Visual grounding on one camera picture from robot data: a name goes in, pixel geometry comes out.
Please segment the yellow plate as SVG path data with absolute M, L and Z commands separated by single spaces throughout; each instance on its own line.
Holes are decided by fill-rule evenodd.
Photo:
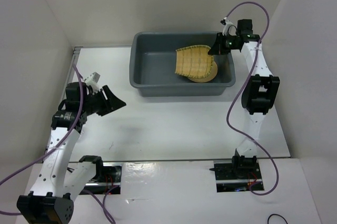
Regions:
M 207 83 L 207 82 L 212 81 L 216 77 L 217 72 L 218 72 L 218 66 L 216 62 L 213 62 L 208 76 L 202 77 L 202 78 L 188 77 L 188 79 L 196 83 Z

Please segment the woven bamboo tray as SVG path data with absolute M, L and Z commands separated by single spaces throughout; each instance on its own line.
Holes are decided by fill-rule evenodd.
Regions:
M 213 55 L 209 55 L 210 46 L 192 45 L 177 49 L 175 73 L 184 77 L 202 78 L 209 75 Z

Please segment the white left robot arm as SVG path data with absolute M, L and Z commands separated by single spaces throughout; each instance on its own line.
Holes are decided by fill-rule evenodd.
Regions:
M 44 158 L 39 175 L 26 196 L 19 196 L 17 208 L 28 223 L 69 223 L 74 202 L 89 181 L 108 178 L 108 168 L 100 156 L 83 156 L 72 172 L 68 164 L 88 116 L 105 116 L 126 106 L 108 86 L 92 80 L 66 86 L 52 118 L 50 155 Z

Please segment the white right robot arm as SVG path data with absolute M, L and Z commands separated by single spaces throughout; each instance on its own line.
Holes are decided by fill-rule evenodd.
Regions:
M 224 18 L 221 23 L 224 25 L 223 31 L 217 33 L 209 54 L 226 55 L 239 50 L 250 71 L 241 93 L 241 105 L 246 112 L 244 140 L 236 148 L 231 164 L 231 174 L 243 178 L 257 168 L 257 145 L 253 141 L 258 140 L 262 122 L 274 105 L 280 79 L 267 66 L 260 36 L 253 33 L 252 20 L 237 21 L 235 35 L 230 34 L 234 24 L 228 18 Z

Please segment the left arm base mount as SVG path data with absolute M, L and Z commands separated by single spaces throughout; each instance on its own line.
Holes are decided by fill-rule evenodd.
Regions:
M 84 190 L 94 195 L 119 195 L 121 193 L 122 168 L 121 162 L 104 162 L 103 175 L 86 183 Z

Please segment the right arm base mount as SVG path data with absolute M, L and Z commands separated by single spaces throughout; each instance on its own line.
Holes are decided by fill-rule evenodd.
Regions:
M 216 191 L 220 192 L 245 192 L 250 186 L 253 191 L 263 191 L 264 184 L 259 163 L 254 165 L 237 167 L 229 161 L 215 161 L 209 168 L 214 173 Z

